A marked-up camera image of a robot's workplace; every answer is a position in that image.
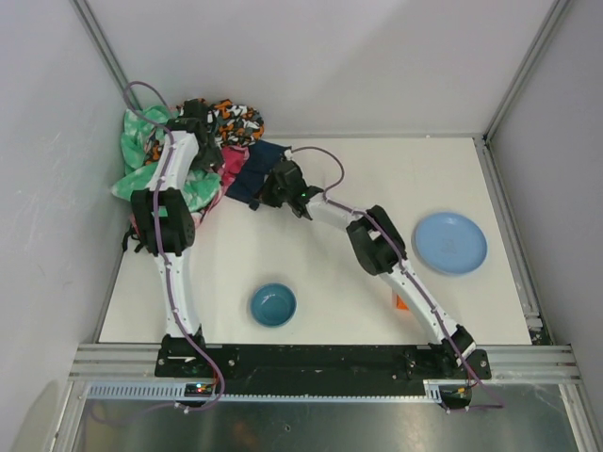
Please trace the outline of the green white tie-dye cloth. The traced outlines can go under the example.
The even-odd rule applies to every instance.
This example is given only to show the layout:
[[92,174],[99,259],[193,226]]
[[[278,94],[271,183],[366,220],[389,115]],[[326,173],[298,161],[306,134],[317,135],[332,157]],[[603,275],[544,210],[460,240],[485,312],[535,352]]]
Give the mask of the green white tie-dye cloth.
[[[144,189],[155,174],[164,147],[164,131],[126,109],[123,117],[121,149],[124,176],[111,188],[111,193],[129,202],[136,190]],[[202,169],[191,168],[181,189],[190,212],[205,208],[218,194],[220,177]]]

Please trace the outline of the navy blue denim jeans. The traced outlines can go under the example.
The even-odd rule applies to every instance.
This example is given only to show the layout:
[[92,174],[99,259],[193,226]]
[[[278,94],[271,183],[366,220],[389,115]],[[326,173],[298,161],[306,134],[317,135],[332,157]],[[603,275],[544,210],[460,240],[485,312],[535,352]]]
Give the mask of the navy blue denim jeans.
[[249,158],[226,190],[232,200],[248,204],[260,191],[273,167],[284,158],[288,147],[259,140],[249,148]]

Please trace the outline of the orange black patterned cloth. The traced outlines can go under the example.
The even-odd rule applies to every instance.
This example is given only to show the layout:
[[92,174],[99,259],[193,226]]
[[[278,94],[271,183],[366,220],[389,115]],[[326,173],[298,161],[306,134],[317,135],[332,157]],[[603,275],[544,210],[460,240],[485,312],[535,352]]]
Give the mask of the orange black patterned cloth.
[[234,104],[229,99],[213,104],[203,98],[191,99],[171,111],[176,117],[200,112],[220,148],[249,147],[264,134],[264,120],[260,112],[248,105]]

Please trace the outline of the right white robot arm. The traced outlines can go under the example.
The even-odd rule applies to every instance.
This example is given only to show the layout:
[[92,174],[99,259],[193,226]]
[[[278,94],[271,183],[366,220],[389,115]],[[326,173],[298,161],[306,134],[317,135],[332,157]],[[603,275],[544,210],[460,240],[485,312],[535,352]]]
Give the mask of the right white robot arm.
[[349,207],[330,199],[324,189],[308,185],[301,167],[283,160],[270,171],[253,196],[251,208],[259,205],[281,208],[288,205],[297,218],[306,218],[344,232],[360,267],[381,278],[409,308],[416,321],[442,350],[448,363],[458,368],[468,364],[476,351],[475,340],[436,301],[417,276],[405,242],[391,218],[379,205],[367,210]]

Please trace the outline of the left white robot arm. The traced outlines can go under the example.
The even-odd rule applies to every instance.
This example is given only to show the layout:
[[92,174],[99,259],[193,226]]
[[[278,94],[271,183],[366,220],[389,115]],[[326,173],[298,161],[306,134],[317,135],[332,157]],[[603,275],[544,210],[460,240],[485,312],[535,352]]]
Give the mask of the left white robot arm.
[[150,182],[130,198],[140,242],[155,258],[162,281],[166,335],[199,348],[204,336],[189,276],[195,225],[184,186],[190,170],[214,172],[223,166],[213,122],[205,103],[184,102],[181,113],[164,124],[164,148]]

